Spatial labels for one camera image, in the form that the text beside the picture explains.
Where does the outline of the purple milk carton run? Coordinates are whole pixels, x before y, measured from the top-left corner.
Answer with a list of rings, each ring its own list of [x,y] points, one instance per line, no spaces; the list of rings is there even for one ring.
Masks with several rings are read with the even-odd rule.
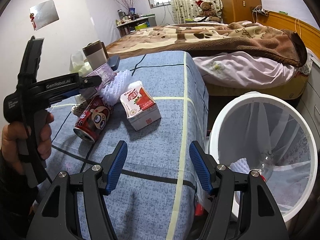
[[[80,90],[80,94],[85,100],[89,100],[102,90],[115,76],[116,73],[108,63],[101,65],[84,77],[84,80],[86,80],[89,85],[93,86]]]

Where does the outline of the snack wrapper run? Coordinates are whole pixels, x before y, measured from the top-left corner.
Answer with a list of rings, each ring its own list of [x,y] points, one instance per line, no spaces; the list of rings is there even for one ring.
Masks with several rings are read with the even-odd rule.
[[[82,115],[82,113],[84,112],[84,110],[87,108],[88,106],[88,102],[87,100],[81,96],[81,95],[77,95],[75,96],[75,100],[76,100],[76,104],[74,104],[71,108],[71,112],[77,116],[80,117]]]

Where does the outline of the red cartoon drink can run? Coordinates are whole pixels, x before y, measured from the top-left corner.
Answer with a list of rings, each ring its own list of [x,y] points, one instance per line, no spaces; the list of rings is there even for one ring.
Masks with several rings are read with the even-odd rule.
[[[82,140],[95,143],[112,113],[113,107],[96,96],[78,118],[73,131]]]

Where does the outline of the strawberry milk carton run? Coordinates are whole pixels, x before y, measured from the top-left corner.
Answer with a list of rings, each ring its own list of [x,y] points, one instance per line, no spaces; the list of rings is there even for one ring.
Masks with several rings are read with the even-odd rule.
[[[141,84],[122,94],[120,102],[127,120],[136,131],[161,118],[157,103]]]

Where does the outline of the lavender foam fruit net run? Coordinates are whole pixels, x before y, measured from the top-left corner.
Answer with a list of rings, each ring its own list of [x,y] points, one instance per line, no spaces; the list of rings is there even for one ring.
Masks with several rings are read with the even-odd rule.
[[[250,168],[249,168],[249,165],[247,163],[246,158],[240,158],[236,162],[231,163],[229,168],[233,172],[238,172],[238,173],[243,173],[243,174],[248,174],[250,172]]]

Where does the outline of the white trash bin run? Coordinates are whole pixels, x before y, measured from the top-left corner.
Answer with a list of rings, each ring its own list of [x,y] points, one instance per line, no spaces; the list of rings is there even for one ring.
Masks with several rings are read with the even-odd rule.
[[[285,101],[248,92],[229,102],[214,121],[208,153],[230,166],[246,158],[266,180],[288,224],[307,202],[316,181],[318,154],[312,131]]]

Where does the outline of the navy glasses case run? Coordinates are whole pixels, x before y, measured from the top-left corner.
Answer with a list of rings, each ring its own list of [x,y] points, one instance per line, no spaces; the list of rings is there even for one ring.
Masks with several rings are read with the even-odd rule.
[[[110,56],[107,60],[108,65],[115,72],[118,69],[120,57],[118,55]]]

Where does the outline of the cluttered side desk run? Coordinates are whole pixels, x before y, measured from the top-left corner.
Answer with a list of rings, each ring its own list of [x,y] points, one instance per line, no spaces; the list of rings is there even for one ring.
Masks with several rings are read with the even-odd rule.
[[[120,36],[123,37],[140,29],[155,27],[157,22],[155,14],[143,15],[141,17],[138,15],[127,15],[121,20],[117,20],[116,25]]]

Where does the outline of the blue checkered table cloth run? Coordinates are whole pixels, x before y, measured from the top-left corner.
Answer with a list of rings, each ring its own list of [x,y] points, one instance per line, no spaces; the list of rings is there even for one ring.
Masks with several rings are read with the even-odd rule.
[[[191,56],[164,51],[120,61],[131,81],[140,81],[157,103],[161,118],[136,131],[124,107],[116,104],[96,143],[80,139],[73,127],[74,99],[51,108],[52,154],[47,171],[89,169],[113,152],[118,141],[128,154],[116,189],[105,198],[119,239],[186,239],[200,186],[189,157],[189,145],[203,143],[207,131],[208,92]]]

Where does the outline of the dried flower branches vase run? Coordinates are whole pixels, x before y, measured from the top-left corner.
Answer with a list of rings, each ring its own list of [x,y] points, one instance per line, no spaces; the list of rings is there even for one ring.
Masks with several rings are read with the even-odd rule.
[[[135,15],[137,13],[137,3],[140,0],[114,0],[123,9],[123,12],[127,15]]]

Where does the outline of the brown teddy bear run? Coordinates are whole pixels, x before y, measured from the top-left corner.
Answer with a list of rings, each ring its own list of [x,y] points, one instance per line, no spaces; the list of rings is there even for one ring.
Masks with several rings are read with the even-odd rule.
[[[200,9],[198,17],[202,17],[203,21],[208,20],[221,23],[221,19],[219,18],[217,11],[213,8],[212,2],[204,2],[202,0],[198,0],[196,1],[196,4]]]

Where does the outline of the pink bed sheet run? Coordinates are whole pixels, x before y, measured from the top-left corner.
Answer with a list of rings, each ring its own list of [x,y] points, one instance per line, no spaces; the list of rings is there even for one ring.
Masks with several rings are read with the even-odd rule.
[[[230,88],[265,89],[282,86],[297,74],[308,77],[312,56],[307,50],[307,61],[301,68],[251,56],[243,51],[194,57],[193,61],[206,83]]]

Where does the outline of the brown paw print blanket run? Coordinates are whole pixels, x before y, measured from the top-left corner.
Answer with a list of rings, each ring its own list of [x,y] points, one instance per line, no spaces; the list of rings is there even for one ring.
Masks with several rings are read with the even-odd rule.
[[[244,51],[251,56],[302,67],[308,58],[297,33],[257,23],[186,23],[135,31],[106,46],[121,59],[161,51],[181,50],[192,57]]]

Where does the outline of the orange wooden headboard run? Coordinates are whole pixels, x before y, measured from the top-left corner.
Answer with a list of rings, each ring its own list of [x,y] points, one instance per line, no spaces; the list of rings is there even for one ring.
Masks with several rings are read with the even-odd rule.
[[[295,31],[304,42],[305,46],[319,58],[320,50],[320,32],[315,27],[297,18],[269,11],[267,15],[258,14],[257,21],[262,25],[270,26],[276,29],[287,29]]]

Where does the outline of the silver wall poster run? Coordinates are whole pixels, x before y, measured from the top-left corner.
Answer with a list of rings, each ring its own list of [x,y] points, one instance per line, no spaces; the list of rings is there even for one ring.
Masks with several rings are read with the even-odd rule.
[[[59,20],[53,0],[42,2],[29,8],[30,21],[34,30],[39,30]]]

